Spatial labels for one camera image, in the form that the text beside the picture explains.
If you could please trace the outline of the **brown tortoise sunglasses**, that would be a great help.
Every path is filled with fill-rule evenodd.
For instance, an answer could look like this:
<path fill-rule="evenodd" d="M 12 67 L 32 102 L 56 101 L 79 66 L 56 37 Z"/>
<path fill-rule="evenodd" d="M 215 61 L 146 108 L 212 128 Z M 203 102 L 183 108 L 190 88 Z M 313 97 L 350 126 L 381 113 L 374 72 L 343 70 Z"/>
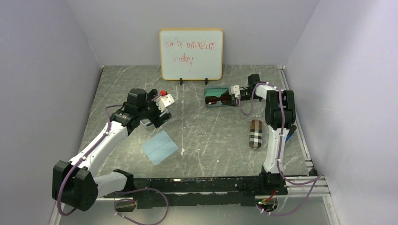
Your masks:
<path fill-rule="evenodd" d="M 234 105 L 231 95 L 222 95 L 222 96 L 206 96 L 205 104 L 206 105 L 215 105 L 220 102 L 222 105 Z"/>

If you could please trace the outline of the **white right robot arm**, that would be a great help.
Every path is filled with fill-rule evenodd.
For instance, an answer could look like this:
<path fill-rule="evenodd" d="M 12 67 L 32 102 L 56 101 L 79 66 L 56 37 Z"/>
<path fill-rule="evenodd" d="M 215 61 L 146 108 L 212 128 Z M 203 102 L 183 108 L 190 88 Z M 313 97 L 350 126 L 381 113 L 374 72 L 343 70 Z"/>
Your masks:
<path fill-rule="evenodd" d="M 296 121 L 294 92 L 262 82 L 259 74 L 252 74 L 248 76 L 248 87 L 240 89 L 237 98 L 243 115 L 252 113 L 254 99 L 265 100 L 268 147 L 263 169 L 266 173 L 277 174 L 287 180 L 283 174 L 283 152 L 288 133 Z"/>

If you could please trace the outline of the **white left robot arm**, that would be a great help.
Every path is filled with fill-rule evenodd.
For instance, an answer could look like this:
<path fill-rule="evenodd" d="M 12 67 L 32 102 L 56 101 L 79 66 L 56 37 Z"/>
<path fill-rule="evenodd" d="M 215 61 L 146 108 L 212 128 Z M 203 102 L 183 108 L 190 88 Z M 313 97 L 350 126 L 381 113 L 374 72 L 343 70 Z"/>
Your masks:
<path fill-rule="evenodd" d="M 63 206 L 71 211 L 87 211 L 98 197 L 119 193 L 123 197 L 134 192 L 134 176 L 116 169 L 99 176 L 99 167 L 110 153 L 136 129 L 143 120 L 155 128 L 171 118 L 168 107 L 175 103 L 168 92 L 133 88 L 117 110 L 109 113 L 105 108 L 107 122 L 101 132 L 80 153 L 68 161 L 58 161 L 53 167 L 52 198 L 60 215 L 68 216 Z"/>

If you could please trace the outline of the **blue glasses case green lining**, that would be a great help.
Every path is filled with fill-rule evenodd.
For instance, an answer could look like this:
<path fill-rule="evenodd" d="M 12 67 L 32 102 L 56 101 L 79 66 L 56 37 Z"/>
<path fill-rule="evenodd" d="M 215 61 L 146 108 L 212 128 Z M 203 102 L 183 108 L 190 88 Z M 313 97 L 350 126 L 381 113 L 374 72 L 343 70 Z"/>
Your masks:
<path fill-rule="evenodd" d="M 230 94 L 230 86 L 209 86 L 204 89 L 206 107 L 235 107 L 237 99 Z"/>

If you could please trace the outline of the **plaid glasses case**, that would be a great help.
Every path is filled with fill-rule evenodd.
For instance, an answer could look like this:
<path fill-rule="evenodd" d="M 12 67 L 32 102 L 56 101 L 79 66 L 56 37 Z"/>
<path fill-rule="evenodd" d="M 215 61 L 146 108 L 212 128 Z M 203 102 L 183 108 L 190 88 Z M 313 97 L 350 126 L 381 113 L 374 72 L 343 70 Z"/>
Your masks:
<path fill-rule="evenodd" d="M 255 119 L 251 121 L 249 132 L 249 146 L 253 149 L 259 149 L 262 146 L 263 123 Z"/>

